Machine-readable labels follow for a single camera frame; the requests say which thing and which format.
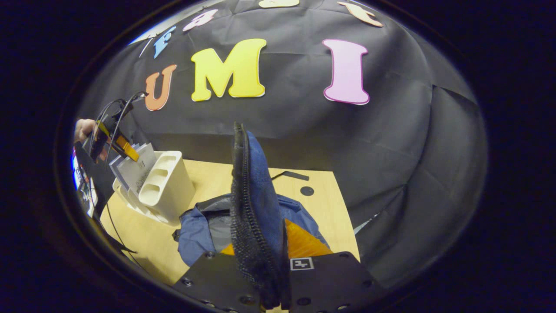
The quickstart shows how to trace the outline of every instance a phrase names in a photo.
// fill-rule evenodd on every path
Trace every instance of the pink letter i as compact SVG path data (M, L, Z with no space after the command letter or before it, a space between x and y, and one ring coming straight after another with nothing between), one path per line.
M326 39L322 44L332 53L332 84L324 90L324 96L331 101L357 105L369 102L369 94L363 90L361 63L367 48L337 39Z

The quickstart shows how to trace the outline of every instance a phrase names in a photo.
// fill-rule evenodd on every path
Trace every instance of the letter m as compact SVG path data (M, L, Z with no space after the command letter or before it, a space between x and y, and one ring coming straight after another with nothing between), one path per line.
M224 63L214 49L205 49L191 57L195 63L195 90L193 101L210 99L209 82L214 93L222 97L230 77L234 76L228 93L232 97L260 97L265 87L259 82L259 52L266 46L264 39L247 39L238 42Z

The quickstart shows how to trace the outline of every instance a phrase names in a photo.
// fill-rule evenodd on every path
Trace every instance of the hand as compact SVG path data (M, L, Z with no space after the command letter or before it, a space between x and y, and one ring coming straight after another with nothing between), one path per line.
M97 131L97 126L94 120L91 119L80 119L75 123L75 131L73 133L73 142L80 142L83 143L91 132ZM99 157L101 160L106 160L108 156L108 152L106 151L105 147L102 147L102 152L100 153Z

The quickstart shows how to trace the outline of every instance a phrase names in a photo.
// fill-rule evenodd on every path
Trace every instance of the wooden table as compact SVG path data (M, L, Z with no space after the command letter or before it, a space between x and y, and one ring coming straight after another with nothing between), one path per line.
M183 205L183 212L193 208L197 202L230 193L231 164L193 160L183 162L196 190L191 203ZM269 172L274 177L284 170L270 168ZM316 220L333 252L349 251L359 259L354 231L334 174L315 170L290 171L307 175L310 179L305 181L280 176L273 180L276 193L303 204ZM311 187L315 193L311 196L302 195L300 189L305 186ZM177 282L188 270L177 251L178 244L172 238L172 233L178 227L167 226L133 211L116 194L108 200L108 205L125 246L138 252L133 255L137 262L155 279L168 285ZM102 212L101 223L108 234L118 240L106 208Z

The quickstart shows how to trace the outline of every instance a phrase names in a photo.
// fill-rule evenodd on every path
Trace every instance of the white holder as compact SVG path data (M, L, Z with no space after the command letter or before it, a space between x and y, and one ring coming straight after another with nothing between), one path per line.
M134 211L169 226L180 225L180 214L195 194L179 151L155 151L157 158L137 197L126 193L116 178L112 189Z

